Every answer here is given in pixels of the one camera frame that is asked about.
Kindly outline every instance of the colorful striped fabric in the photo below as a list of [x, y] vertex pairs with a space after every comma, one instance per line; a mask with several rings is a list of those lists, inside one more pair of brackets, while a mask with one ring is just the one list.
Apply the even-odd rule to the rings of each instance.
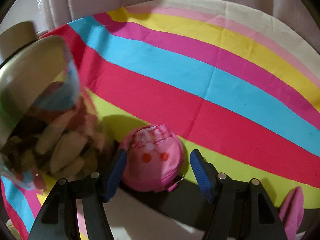
[[[85, 17], [61, 35], [104, 125], [121, 141], [166, 124], [218, 171], [259, 179], [273, 203], [301, 186], [320, 207], [320, 56], [260, 11], [216, 0], [164, 0]], [[191, 168], [185, 178], [196, 182]], [[49, 189], [54, 184], [47, 179]], [[22, 238], [44, 195], [2, 181]], [[79, 218], [82, 238], [87, 235]]]

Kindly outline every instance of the beige lid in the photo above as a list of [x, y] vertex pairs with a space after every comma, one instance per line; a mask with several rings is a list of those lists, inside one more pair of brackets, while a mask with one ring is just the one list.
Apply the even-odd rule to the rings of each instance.
[[40, 39], [0, 69], [0, 149], [36, 98], [68, 65], [59, 36]]
[[10, 27], [0, 35], [0, 64], [21, 47], [36, 40], [32, 22], [22, 22]]

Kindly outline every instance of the orange dot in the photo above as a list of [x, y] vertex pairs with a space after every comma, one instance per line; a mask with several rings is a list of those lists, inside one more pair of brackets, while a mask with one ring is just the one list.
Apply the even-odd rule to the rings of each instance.
[[165, 162], [167, 159], [169, 159], [169, 154], [160, 153], [160, 159], [161, 159], [161, 161]]
[[142, 155], [142, 161], [143, 161], [144, 163], [149, 163], [149, 162], [151, 162], [151, 155], [150, 155], [149, 153], [144, 153], [144, 154]]

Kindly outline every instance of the blue gripper pad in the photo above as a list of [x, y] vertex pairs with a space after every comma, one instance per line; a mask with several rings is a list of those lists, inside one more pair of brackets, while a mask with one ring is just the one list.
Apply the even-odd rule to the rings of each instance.
[[116, 194], [116, 190], [119, 186], [122, 174], [124, 169], [127, 165], [127, 152], [123, 149], [118, 150], [116, 156], [111, 162], [111, 165], [114, 165], [114, 168], [107, 179], [104, 182], [104, 189], [105, 189], [105, 200], [108, 202], [111, 198], [113, 198]]
[[198, 158], [198, 154], [200, 152], [198, 150], [193, 150], [190, 154], [190, 164], [193, 170], [194, 175], [196, 176], [196, 180], [198, 182], [198, 186], [201, 190], [204, 198], [209, 202], [213, 203], [214, 196], [212, 194], [212, 181], [210, 181], [208, 174], [203, 167], [203, 164]]

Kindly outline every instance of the round pink pouch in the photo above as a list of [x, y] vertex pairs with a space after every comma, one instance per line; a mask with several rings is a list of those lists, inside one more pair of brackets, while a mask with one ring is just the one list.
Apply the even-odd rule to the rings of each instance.
[[119, 148], [128, 152], [122, 181], [140, 191], [172, 191], [183, 164], [179, 138], [165, 125], [146, 125], [129, 133]]

